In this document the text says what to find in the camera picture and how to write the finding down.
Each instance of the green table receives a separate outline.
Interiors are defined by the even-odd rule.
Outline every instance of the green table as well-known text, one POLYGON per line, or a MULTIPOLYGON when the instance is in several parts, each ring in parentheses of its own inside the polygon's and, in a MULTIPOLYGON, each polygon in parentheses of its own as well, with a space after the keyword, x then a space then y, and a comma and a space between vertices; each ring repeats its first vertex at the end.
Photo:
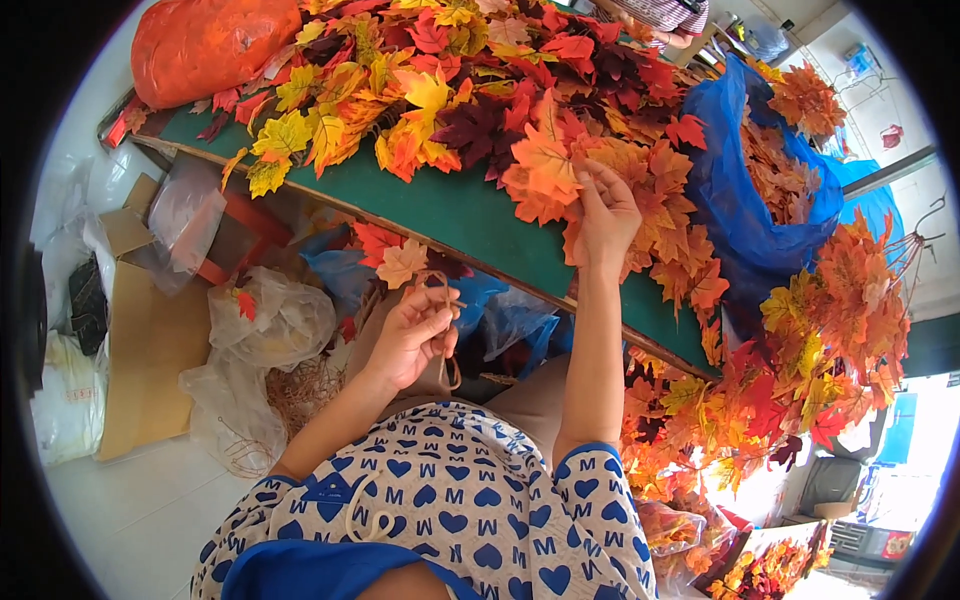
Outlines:
MULTIPOLYGON (((209 125, 209 114, 190 114, 189 107, 152 114, 133 140, 142 145, 179 150, 225 164, 242 146, 250 146, 244 127, 230 123, 211 144, 197 139, 209 125)), ((247 156, 237 171, 255 159, 247 156)), ((412 183, 381 171, 368 136, 359 152, 344 164, 328 167, 315 179, 313 168, 291 170, 286 185, 404 235, 417 238, 493 276, 575 311, 567 294, 574 269, 564 264, 559 223, 545 227, 523 223, 504 190, 484 181, 485 166, 444 174, 423 167, 412 183)), ((679 323, 673 304, 664 303, 660 286, 646 274, 630 274, 621 288, 624 337, 671 364, 713 378, 700 346, 700 328, 684 307, 679 323)))

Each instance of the hand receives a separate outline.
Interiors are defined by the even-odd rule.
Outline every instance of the hand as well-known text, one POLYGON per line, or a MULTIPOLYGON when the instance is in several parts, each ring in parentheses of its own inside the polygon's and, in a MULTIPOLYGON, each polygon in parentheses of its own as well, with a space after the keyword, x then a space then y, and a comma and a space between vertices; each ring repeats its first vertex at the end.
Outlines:
MULTIPOLYGON (((459 290, 449 288, 451 300, 459 296, 459 290)), ((364 373, 399 392, 417 381, 432 358, 453 356, 457 328, 450 323, 460 309, 446 308, 446 298, 443 286, 407 288, 403 300, 387 314, 364 373)))
POLYGON ((619 277, 627 249, 640 227, 640 211, 627 184, 609 167, 589 158, 575 167, 583 185, 580 201, 572 204, 581 217, 580 235, 573 243, 573 260, 619 277))

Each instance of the person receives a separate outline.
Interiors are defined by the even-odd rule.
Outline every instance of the person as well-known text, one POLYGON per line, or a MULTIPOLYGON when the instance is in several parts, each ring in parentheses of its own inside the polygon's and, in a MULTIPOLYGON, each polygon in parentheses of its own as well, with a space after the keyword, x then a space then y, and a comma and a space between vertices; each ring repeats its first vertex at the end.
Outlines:
POLYGON ((631 25, 633 19, 653 29, 651 46, 686 48, 707 26, 709 0, 590 0, 590 16, 605 23, 631 25))
POLYGON ((438 378, 458 292, 388 295, 343 391, 201 550, 191 597, 657 596, 617 453, 618 278, 640 215, 612 170, 588 160, 576 172, 572 352, 476 406, 438 378))

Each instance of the woman's right hand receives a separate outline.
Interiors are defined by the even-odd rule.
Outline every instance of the woman's right hand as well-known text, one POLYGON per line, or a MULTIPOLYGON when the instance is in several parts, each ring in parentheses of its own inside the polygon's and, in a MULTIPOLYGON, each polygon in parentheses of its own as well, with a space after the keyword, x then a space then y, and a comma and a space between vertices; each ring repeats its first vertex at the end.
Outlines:
POLYGON ((599 271, 619 278, 623 260, 640 227, 630 187, 613 169, 587 159, 575 165, 583 185, 574 211, 583 213, 580 234, 573 243, 573 260, 581 269, 599 271))

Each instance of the woman's left hand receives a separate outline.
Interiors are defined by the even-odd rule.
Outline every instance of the woman's left hand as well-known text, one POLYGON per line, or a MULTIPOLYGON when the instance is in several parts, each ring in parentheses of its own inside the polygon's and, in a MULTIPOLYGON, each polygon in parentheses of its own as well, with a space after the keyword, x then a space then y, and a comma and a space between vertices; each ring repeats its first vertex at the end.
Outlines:
MULTIPOLYGON (((451 300, 459 296, 459 290, 449 288, 451 300)), ((364 372, 400 391, 417 381, 435 356, 453 356, 457 328, 450 323, 460 309, 446 308, 446 298, 443 286, 408 288, 387 314, 364 372)))

